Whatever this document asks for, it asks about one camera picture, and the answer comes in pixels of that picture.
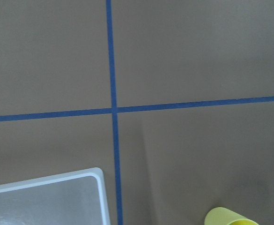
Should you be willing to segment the clear plastic storage box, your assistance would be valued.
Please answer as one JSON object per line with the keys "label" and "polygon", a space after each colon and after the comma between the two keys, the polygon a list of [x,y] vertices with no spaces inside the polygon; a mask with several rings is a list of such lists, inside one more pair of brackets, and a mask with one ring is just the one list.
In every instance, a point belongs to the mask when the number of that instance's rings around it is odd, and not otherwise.
{"label": "clear plastic storage box", "polygon": [[98,167],[0,185],[0,225],[109,224]]}

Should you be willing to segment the yellow plastic cup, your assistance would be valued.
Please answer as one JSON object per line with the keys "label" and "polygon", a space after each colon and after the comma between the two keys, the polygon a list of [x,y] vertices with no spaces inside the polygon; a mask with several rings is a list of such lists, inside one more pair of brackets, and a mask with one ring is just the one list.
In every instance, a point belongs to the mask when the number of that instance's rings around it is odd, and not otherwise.
{"label": "yellow plastic cup", "polygon": [[216,207],[207,213],[204,225],[258,225],[258,223],[227,208]]}

